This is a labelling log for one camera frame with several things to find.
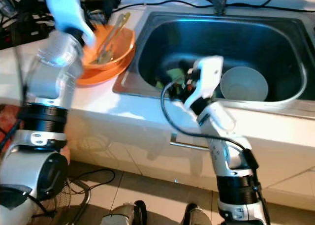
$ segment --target white bowl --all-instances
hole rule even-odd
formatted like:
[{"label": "white bowl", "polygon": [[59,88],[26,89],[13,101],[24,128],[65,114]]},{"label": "white bowl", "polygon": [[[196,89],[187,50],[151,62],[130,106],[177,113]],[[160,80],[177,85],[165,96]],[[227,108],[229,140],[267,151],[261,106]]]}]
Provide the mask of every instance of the white bowl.
[{"label": "white bowl", "polygon": [[255,69],[236,66],[222,77],[220,89],[226,99],[264,101],[268,95],[266,79]]}]

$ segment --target orange plate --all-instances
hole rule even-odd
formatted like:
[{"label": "orange plate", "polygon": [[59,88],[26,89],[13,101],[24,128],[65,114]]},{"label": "orange plate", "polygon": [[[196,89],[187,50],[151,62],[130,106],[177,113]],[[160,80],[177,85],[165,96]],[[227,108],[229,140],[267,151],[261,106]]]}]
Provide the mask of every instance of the orange plate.
[{"label": "orange plate", "polygon": [[135,50],[136,48],[134,46],[131,52],[122,60],[122,62],[110,70],[105,70],[105,71],[100,71],[100,70],[95,70],[95,69],[85,70],[81,78],[76,81],[77,84],[83,85],[83,86],[96,85],[96,84],[100,84],[105,81],[108,81],[112,79],[113,77],[119,75],[131,63],[135,54]]},{"label": "orange plate", "polygon": [[120,31],[120,34],[118,34],[117,37],[112,38],[106,47],[106,50],[109,50],[111,48],[111,44],[113,44],[113,60],[105,64],[90,64],[90,62],[94,61],[99,56],[104,41],[112,29],[113,26],[111,25],[96,25],[95,46],[92,48],[88,46],[84,47],[84,56],[82,60],[84,69],[110,70],[115,68],[117,65],[120,65],[120,63],[124,61],[124,58],[131,52],[135,46],[135,32],[130,29],[123,28]]}]

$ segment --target stainless steel sink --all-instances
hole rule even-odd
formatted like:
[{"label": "stainless steel sink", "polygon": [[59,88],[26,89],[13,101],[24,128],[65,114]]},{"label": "stainless steel sink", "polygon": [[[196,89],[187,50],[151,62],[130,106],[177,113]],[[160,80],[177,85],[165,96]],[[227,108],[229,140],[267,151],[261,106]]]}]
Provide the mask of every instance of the stainless steel sink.
[{"label": "stainless steel sink", "polygon": [[248,66],[269,87],[265,102],[224,99],[218,87],[215,96],[225,106],[315,117],[315,50],[300,20],[153,12],[136,45],[135,58],[117,79],[115,92],[159,97],[157,72],[222,55],[223,73]]}]

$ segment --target tile floor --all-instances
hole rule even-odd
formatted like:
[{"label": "tile floor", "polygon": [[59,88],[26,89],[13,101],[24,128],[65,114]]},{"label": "tile floor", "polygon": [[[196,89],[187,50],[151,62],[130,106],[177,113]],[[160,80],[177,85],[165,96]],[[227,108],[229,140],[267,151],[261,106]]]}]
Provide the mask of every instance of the tile floor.
[{"label": "tile floor", "polygon": [[[98,169],[99,167],[72,162],[70,175]],[[143,200],[148,209],[148,225],[178,225],[182,220],[185,207],[190,202],[198,204],[212,220],[213,225],[222,222],[216,201],[218,194],[206,190],[161,181],[127,172],[116,171],[115,179],[92,190],[90,203],[81,216],[78,225],[99,225],[102,217],[111,209],[124,202]],[[98,172],[83,178],[89,186],[104,182],[111,177],[109,172]],[[71,199],[72,213],[82,201],[82,195]],[[269,204],[272,225],[313,225],[315,212]]]}]

